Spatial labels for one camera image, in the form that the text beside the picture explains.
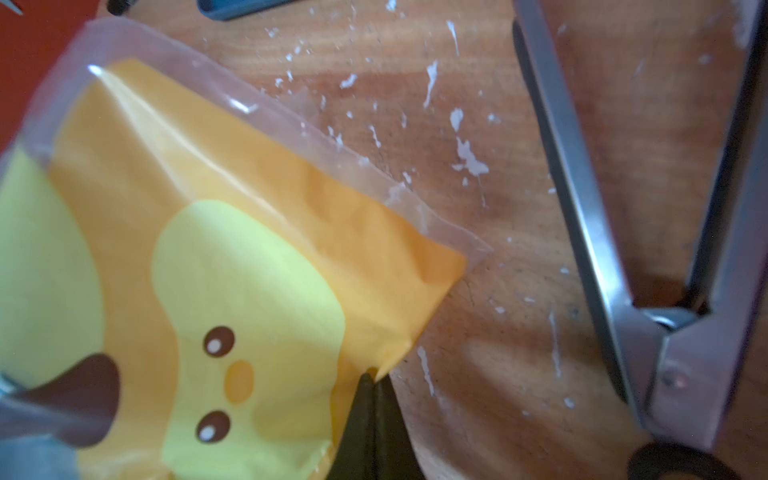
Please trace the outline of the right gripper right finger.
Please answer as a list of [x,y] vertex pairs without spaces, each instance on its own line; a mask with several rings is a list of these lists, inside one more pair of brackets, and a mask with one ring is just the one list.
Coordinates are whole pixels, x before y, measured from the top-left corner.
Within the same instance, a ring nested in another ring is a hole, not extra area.
[[375,472],[382,480],[425,480],[389,376],[374,387]]

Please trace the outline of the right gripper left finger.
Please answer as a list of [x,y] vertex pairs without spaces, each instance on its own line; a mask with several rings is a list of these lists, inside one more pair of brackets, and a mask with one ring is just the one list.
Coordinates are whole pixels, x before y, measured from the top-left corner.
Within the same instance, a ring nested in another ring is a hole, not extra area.
[[375,414],[375,384],[371,375],[365,373],[359,379],[327,480],[377,478]]

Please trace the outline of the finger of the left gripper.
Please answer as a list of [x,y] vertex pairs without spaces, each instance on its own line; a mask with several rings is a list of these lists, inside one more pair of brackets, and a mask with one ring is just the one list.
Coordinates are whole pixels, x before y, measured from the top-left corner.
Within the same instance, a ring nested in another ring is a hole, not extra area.
[[48,436],[75,449],[103,441],[120,403],[120,374],[106,354],[93,354],[53,380],[1,398],[1,438]]

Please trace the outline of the black metal tongs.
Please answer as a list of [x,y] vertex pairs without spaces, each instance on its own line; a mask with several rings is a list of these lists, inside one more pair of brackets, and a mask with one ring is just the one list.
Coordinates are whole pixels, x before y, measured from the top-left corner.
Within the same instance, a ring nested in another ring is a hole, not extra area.
[[516,54],[602,359],[651,437],[627,475],[732,479],[713,449],[767,285],[767,5],[747,8],[743,77],[678,296],[632,291],[544,12],[537,1],[514,9]]

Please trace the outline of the clear resealable bag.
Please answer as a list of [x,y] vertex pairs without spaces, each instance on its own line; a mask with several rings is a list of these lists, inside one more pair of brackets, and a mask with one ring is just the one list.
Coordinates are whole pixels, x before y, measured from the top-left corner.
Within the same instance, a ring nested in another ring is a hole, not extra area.
[[199,52],[87,23],[1,159],[1,398],[117,364],[95,446],[1,438],[5,479],[326,479],[360,377],[488,252]]

